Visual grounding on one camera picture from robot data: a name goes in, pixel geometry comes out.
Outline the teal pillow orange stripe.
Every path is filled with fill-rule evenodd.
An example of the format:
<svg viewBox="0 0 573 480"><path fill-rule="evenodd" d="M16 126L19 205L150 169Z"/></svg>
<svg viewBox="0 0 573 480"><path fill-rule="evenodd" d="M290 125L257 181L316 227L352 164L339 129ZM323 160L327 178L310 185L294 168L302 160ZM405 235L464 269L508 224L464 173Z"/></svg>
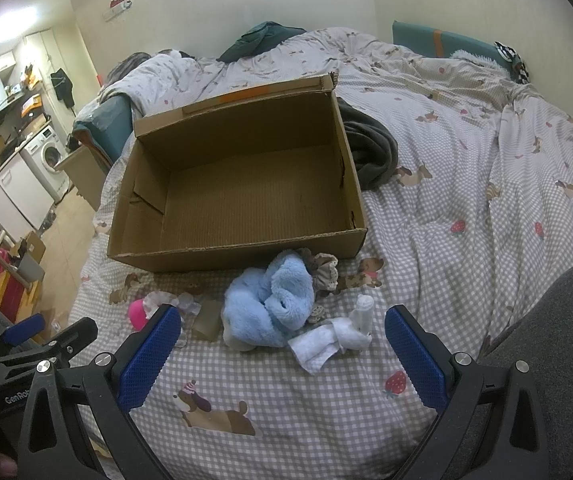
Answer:
<svg viewBox="0 0 573 480"><path fill-rule="evenodd" d="M455 52L464 50L476 56L490 58L507 70L511 68L511 64L500 55L494 44L487 44L469 36L399 21L393 22L391 30L394 44L429 58L450 58Z"/></svg>

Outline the cardboard box on floor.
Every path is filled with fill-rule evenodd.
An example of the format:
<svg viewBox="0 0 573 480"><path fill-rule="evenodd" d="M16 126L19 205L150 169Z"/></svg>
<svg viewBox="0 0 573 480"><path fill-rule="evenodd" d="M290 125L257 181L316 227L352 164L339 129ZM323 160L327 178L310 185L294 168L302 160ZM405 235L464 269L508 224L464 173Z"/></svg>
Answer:
<svg viewBox="0 0 573 480"><path fill-rule="evenodd" d="M26 282L44 279L44 269L40 262L45 252L46 245L35 231L30 231L11 249L12 262Z"/></svg>

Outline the beige wooden side table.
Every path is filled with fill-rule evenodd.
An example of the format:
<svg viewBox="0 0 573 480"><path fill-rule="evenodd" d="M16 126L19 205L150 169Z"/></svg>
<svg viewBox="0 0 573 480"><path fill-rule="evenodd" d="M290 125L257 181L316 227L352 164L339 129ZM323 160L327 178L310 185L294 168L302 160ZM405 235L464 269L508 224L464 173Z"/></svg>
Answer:
<svg viewBox="0 0 573 480"><path fill-rule="evenodd" d="M66 155L56 166L70 178L77 192L93 210L101 206L101 195L106 172L86 146Z"/></svg>

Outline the dark green cloth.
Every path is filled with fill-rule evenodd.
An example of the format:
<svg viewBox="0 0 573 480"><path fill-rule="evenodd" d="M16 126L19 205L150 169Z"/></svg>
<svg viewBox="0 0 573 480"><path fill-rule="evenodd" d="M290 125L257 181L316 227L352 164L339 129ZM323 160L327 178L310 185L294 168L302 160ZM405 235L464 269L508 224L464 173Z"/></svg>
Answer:
<svg viewBox="0 0 573 480"><path fill-rule="evenodd" d="M262 22L236 39L236 42L222 53L218 60L233 63L241 58L252 58L280 46L289 38L304 34L306 29L284 26L277 22Z"/></svg>

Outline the clear plastic bag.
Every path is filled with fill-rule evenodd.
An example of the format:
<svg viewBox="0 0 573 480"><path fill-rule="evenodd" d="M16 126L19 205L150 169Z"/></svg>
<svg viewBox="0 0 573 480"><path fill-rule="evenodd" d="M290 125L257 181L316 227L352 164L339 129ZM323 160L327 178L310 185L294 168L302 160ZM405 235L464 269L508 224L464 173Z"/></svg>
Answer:
<svg viewBox="0 0 573 480"><path fill-rule="evenodd" d="M201 311L201 304L190 292L181 292L179 295L174 295L171 292L149 292L143 298L145 318L152 318L156 310L163 304L175 307L180 313L181 332L175 347L182 349L189 341L195 318Z"/></svg>

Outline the brown cardboard box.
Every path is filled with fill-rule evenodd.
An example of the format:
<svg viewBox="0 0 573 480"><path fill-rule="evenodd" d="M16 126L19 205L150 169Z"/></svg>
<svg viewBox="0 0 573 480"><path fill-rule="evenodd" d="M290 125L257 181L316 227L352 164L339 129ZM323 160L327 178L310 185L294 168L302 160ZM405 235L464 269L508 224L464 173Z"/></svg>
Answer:
<svg viewBox="0 0 573 480"><path fill-rule="evenodd" d="M326 74L139 119L110 258L163 273L358 255L367 221L334 90Z"/></svg>

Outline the beige lace scrunchie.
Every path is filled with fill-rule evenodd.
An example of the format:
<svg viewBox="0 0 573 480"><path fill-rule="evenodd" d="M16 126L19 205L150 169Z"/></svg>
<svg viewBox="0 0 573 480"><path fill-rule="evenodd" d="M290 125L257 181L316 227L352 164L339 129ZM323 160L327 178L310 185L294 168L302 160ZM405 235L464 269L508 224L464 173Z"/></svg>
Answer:
<svg viewBox="0 0 573 480"><path fill-rule="evenodd" d="M338 285L338 259L327 252L314 254L308 248L301 248L298 253L303 258L306 269L312 278L313 290L317 294L335 292Z"/></svg>

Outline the white washing machine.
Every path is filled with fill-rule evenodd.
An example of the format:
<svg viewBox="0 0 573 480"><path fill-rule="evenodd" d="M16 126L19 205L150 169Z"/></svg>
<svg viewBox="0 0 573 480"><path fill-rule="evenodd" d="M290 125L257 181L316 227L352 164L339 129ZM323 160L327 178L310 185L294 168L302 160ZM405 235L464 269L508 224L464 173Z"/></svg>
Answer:
<svg viewBox="0 0 573 480"><path fill-rule="evenodd" d="M70 190L70 178L58 169L67 152L52 125L33 134L21 149L21 156L54 202L59 203Z"/></svg>

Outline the white cabinet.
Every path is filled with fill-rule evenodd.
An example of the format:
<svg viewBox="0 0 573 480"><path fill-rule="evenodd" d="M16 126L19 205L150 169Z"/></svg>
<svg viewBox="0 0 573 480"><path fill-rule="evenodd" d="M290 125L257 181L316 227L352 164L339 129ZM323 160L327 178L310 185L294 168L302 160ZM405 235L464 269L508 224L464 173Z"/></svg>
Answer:
<svg viewBox="0 0 573 480"><path fill-rule="evenodd" d="M0 167L0 226L12 240L37 232L53 205L53 197L20 154Z"/></svg>

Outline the white sock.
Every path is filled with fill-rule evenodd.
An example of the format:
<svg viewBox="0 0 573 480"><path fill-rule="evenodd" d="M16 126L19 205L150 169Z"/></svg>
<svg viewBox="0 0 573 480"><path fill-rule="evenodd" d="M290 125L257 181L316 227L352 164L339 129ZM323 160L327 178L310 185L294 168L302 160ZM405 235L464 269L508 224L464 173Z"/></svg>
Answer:
<svg viewBox="0 0 573 480"><path fill-rule="evenodd" d="M290 339L288 348L300 367L315 375L337 353L367 350L372 341L374 306L372 296L359 295L349 315L325 320Z"/></svg>

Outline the dark grey garment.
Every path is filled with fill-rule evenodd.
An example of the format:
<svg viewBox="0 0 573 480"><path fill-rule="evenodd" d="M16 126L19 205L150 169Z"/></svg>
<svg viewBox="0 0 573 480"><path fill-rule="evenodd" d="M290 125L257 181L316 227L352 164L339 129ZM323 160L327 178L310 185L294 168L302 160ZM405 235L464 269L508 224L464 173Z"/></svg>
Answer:
<svg viewBox="0 0 573 480"><path fill-rule="evenodd" d="M398 144L388 129L371 116L337 98L360 188L370 191L387 183L398 165Z"/></svg>

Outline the teal cushion on bed edge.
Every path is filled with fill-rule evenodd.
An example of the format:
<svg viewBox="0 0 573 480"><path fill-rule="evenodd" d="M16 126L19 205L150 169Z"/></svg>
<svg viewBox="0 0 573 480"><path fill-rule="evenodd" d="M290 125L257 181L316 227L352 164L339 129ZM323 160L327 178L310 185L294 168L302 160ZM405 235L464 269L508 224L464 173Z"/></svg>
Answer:
<svg viewBox="0 0 573 480"><path fill-rule="evenodd" d="M103 102L96 98L82 107L74 120L72 137L110 168L122 154L131 132L130 100L118 93Z"/></svg>

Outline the black white checkered cloth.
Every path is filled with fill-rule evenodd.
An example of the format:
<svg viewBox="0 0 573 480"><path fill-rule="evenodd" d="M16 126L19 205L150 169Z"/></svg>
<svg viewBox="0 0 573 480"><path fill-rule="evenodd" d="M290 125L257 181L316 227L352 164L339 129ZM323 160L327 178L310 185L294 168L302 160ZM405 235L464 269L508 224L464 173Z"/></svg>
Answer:
<svg viewBox="0 0 573 480"><path fill-rule="evenodd" d="M495 48L501 58L510 65L510 72L513 79L518 84L529 84L529 71L527 70L527 65L521 56L512 47L507 46L500 41L495 42Z"/></svg>

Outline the checkered dog print bedspread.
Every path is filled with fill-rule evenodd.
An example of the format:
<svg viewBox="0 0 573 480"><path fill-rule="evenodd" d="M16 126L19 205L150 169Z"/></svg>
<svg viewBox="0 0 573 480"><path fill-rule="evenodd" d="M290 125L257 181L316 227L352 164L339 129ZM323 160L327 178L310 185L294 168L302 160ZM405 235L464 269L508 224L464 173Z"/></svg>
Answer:
<svg viewBox="0 0 573 480"><path fill-rule="evenodd" d="M573 118L499 68L424 58L347 28L224 64L160 53L103 91L137 117L332 74L338 95L398 144L391 179L363 196L362 273L381 325L405 304L452 350L478 354L573 266ZM382 479L433 419L377 326L367 349L309 374L287 349L241 353L185 336L134 421L186 479Z"/></svg>

